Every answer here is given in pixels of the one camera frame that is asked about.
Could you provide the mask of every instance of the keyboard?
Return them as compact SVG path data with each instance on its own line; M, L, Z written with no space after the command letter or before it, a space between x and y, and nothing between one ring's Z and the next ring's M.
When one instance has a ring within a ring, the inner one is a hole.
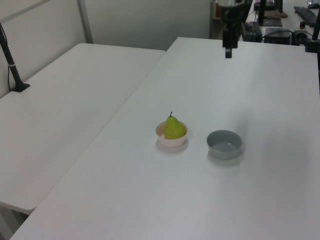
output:
M305 24L310 27L316 25L317 16L307 7L294 6L295 12L305 21Z

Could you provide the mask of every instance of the bowl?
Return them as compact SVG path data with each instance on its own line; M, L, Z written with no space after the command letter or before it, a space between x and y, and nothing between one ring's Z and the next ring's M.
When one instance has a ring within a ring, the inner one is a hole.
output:
M210 133L206 138L210 154L221 160L235 158L242 145L241 137L228 130L218 130Z
M166 121L160 123L156 128L155 128L155 133L158 137L158 141L161 145L165 146L165 147L169 147L169 148L175 148L175 147L178 147L182 144L184 144L184 142L186 141L186 138L187 138L187 133L188 133L188 128L187 126L183 123L183 122L180 122L183 124L184 128L185 128L185 135L180 137L180 138L177 138L177 139L166 139L165 138L165 134L164 134L164 130L165 130L165 127L166 127Z

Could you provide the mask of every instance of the black stand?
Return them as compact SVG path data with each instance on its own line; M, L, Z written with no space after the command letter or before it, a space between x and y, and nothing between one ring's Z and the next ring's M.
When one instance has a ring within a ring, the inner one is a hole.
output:
M320 46L320 41L318 40L319 30L320 30L320 11L318 12L318 15L316 17L312 38L311 40L307 39L305 43L305 51L307 53L317 53L318 58L319 58L319 46Z
M2 29L3 28L2 28L1 23L0 23L0 45L1 45L1 48L2 48L3 53L5 55L6 61L8 63L8 66L9 66L9 68L11 70L12 76L13 76L14 81L15 81L15 88L13 88L12 91L21 93L23 90L25 90L28 87L30 87L30 84L23 83L21 81L21 78L19 76L16 64L15 64L15 62L14 62L14 60L12 58L12 55L10 53L10 50L9 50L9 47L8 47L8 42L7 42L7 39L5 37L5 33L3 32Z
M282 27L280 17L265 17L266 0L260 0L258 23L259 26L263 27Z

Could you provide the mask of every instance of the gray bowl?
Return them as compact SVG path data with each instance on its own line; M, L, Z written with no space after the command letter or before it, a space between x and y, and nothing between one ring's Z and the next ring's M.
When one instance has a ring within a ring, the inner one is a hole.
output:
M242 140L233 131L218 130L209 134L206 143L212 156L221 160L229 160L238 155Z

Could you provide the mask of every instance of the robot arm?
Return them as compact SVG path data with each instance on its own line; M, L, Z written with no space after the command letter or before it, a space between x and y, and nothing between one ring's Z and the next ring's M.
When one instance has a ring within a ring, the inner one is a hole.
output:
M218 0L221 9L221 20L226 24L222 35L222 47L225 58L232 57L232 49L238 47L240 25L246 12L246 0Z

